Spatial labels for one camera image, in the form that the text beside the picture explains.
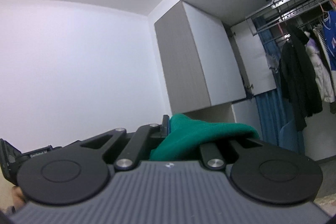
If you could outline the person's left hand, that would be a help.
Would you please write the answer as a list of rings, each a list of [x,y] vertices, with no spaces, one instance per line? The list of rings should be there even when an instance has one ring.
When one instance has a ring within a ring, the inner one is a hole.
[[[25,206],[25,196],[20,187],[13,186],[11,190],[11,195],[13,199],[13,205],[16,210],[19,210],[21,207]]]

